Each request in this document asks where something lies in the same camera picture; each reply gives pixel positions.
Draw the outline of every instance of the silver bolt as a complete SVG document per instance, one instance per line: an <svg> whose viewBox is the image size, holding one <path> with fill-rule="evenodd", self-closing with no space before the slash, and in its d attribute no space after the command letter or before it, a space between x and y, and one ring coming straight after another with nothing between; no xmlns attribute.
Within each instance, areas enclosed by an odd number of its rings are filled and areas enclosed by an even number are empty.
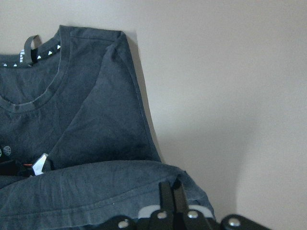
<svg viewBox="0 0 307 230"><path fill-rule="evenodd" d="M158 216L158 219L165 219L167 217L167 213L165 211L159 212L157 216Z"/></svg>
<svg viewBox="0 0 307 230"><path fill-rule="evenodd" d="M237 218L230 218L228 221L230 226L238 227L241 225L240 221Z"/></svg>
<svg viewBox="0 0 307 230"><path fill-rule="evenodd" d="M129 226L129 222L128 222L127 219L125 219L124 221L121 221L120 223L118 223L118 227L119 227L120 229L124 229L124 228L126 228L126 227L128 227L128 226Z"/></svg>
<svg viewBox="0 0 307 230"><path fill-rule="evenodd" d="M188 217L191 218L191 219L197 218L198 217L197 211L188 212Z"/></svg>

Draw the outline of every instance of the t-shirt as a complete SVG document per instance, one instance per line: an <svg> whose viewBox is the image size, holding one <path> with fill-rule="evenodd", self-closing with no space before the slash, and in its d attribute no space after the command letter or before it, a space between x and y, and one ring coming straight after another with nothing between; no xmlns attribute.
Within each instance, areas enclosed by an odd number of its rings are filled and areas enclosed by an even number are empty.
<svg viewBox="0 0 307 230"><path fill-rule="evenodd" d="M46 153L45 171L160 161L123 32L60 26L31 56L0 55L2 155L33 164Z"/></svg>

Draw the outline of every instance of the white tag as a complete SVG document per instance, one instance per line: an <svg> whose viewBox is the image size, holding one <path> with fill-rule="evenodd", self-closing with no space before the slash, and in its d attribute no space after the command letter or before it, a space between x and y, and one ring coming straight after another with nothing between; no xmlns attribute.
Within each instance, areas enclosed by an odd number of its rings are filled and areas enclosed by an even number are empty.
<svg viewBox="0 0 307 230"><path fill-rule="evenodd" d="M44 153L35 163L32 165L32 169L36 176L43 174L43 166L45 164L45 161L47 159L48 154Z"/></svg>

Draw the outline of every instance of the white wall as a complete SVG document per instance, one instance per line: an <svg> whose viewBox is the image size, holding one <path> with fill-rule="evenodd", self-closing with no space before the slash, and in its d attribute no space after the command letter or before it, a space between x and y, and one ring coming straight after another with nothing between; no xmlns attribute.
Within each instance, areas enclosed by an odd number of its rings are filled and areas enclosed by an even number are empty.
<svg viewBox="0 0 307 230"><path fill-rule="evenodd" d="M218 219L305 229L307 1L2 0L0 52L59 24L127 33L160 153Z"/></svg>

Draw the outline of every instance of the gray fabric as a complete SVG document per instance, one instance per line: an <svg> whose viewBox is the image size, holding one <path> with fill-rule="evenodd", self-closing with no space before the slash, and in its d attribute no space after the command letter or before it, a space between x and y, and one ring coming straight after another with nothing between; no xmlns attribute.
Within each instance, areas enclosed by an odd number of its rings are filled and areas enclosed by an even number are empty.
<svg viewBox="0 0 307 230"><path fill-rule="evenodd" d="M184 171L159 162L123 32L60 26L35 52L32 67L0 55L0 162L22 168L48 154L43 175L0 176L1 230L134 219L178 175L189 203L213 212Z"/></svg>
<svg viewBox="0 0 307 230"><path fill-rule="evenodd" d="M135 219L142 207L159 204L159 182L173 183L178 175L189 204L213 212L207 195L177 167L155 161L106 161L50 171L2 188L0 229L97 225L116 215Z"/></svg>
<svg viewBox="0 0 307 230"><path fill-rule="evenodd" d="M160 161L123 32L60 26L37 55L32 67L5 67L19 55L0 55L0 144L11 159L29 164L47 153L45 171Z"/></svg>

